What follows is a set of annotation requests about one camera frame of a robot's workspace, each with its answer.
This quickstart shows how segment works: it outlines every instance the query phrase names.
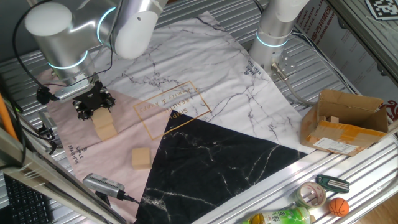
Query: black marble mat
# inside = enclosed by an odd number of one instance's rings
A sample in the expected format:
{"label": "black marble mat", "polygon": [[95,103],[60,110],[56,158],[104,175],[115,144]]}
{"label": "black marble mat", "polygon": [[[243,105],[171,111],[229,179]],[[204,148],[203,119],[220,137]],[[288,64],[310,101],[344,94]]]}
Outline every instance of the black marble mat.
{"label": "black marble mat", "polygon": [[[191,118],[169,119],[166,131],[184,119]],[[192,223],[304,156],[270,141],[193,120],[162,138],[137,219],[140,223]]]}

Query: pink mat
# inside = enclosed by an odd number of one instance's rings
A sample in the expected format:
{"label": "pink mat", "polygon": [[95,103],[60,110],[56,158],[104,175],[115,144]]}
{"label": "pink mat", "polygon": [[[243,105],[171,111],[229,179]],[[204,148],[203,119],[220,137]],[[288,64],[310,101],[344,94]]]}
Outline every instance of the pink mat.
{"label": "pink mat", "polygon": [[[72,102],[47,105],[51,117],[58,126],[58,134],[80,181],[95,173],[125,185],[125,191],[140,201],[150,170],[134,170],[131,166],[131,150],[149,147],[153,161],[161,138],[151,140],[133,106],[141,101],[110,90],[116,99],[111,108],[117,136],[101,142],[91,120],[80,121]],[[164,131],[170,113],[162,113],[145,120],[150,130]],[[118,207],[118,212],[127,220],[136,216],[138,205],[132,202],[109,198]]]}

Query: white marble mat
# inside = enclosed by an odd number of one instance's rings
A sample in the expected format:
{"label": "white marble mat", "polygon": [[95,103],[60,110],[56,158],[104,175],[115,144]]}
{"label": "white marble mat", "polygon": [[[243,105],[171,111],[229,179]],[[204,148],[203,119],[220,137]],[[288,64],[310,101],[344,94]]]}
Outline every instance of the white marble mat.
{"label": "white marble mat", "polygon": [[[105,52],[97,70],[107,68],[109,58]],[[301,152],[314,150],[299,143],[302,117],[209,12],[155,30],[149,48],[134,61],[114,55],[101,80],[140,100],[191,81],[212,110],[199,119]],[[192,98],[201,102],[198,95]]]}

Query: green bottle label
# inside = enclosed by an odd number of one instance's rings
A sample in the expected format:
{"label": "green bottle label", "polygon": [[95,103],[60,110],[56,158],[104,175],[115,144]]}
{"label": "green bottle label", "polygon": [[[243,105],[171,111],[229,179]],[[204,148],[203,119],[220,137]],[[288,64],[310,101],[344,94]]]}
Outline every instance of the green bottle label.
{"label": "green bottle label", "polygon": [[264,212],[262,214],[266,223],[269,224],[306,224],[310,217],[302,214],[299,210],[284,210],[278,212]]}

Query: qr code marker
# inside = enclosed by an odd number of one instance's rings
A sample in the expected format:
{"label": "qr code marker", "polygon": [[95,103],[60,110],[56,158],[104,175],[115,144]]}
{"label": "qr code marker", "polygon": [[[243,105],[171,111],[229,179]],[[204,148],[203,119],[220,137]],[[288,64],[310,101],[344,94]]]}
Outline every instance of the qr code marker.
{"label": "qr code marker", "polygon": [[365,0],[371,14],[376,19],[393,20],[398,19],[397,0]]}

